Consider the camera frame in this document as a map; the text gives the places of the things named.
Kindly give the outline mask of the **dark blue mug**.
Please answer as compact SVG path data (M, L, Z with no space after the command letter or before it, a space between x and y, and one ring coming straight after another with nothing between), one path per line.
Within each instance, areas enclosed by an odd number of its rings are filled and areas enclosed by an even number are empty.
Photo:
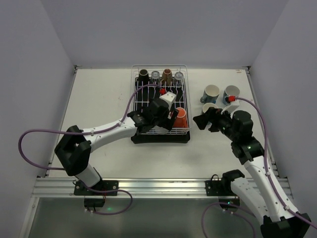
M227 97L229 97L229 96L239 97L239 95L240 95L240 89L237 86L229 85L224 89L223 103L227 106L227 105L229 105L229 103L226 102Z

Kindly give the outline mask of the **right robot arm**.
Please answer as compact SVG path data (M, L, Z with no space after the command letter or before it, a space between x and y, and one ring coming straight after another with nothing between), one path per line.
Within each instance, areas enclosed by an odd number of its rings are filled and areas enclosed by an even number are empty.
M231 140L231 149L254 180L257 189L248 185L239 170L225 172L222 186L241 198L260 224L264 238L302 238L310 227L308 214L301 214L288 198L264 158L264 148L253 136L253 121L246 111L232 115L209 108L193 118L200 130L209 124L210 132L221 132Z

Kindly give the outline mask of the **grey-blue faceted cup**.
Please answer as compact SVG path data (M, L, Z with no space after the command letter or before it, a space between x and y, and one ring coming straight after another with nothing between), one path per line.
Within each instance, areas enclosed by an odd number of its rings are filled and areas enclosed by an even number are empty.
M215 104L220 94L220 89L216 85L208 85L204 89L203 96L200 98L202 104Z

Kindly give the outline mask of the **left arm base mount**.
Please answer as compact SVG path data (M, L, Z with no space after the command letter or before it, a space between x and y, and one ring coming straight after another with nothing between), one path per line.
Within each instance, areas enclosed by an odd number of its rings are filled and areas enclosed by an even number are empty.
M119 188L119 181L117 180L101 180L99 181L96 185L91 187L91 189L98 190L98 191L110 191L110 190L115 190L113 192L109 193L97 193L93 192L89 189L87 189L84 186L84 183L82 181L76 181L75 189L74 189L74 195L79 195L79 196L117 196L117 189Z

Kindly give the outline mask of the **orange cup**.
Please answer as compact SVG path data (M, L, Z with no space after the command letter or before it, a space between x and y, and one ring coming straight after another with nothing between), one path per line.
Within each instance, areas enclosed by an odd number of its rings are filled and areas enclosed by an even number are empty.
M176 108L178 110L178 115L175 119L173 128L187 128L187 113L186 110L182 107Z

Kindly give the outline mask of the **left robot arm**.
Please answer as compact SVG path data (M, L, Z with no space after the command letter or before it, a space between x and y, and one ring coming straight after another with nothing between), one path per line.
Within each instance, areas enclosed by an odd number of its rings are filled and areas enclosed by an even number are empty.
M70 127L54 149L68 176L79 179L92 192L104 191L102 177L89 164L90 154L117 140L132 137L162 127L170 131L179 111L172 109L175 96L167 93L151 99L148 106L129 112L122 119L96 128L80 130Z

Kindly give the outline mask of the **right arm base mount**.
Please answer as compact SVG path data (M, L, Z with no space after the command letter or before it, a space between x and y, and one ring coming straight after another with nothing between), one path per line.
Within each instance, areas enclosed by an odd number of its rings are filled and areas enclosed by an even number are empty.
M229 181L226 178L220 178L217 174L212 175L205 181L205 190L207 196L235 196L232 192Z

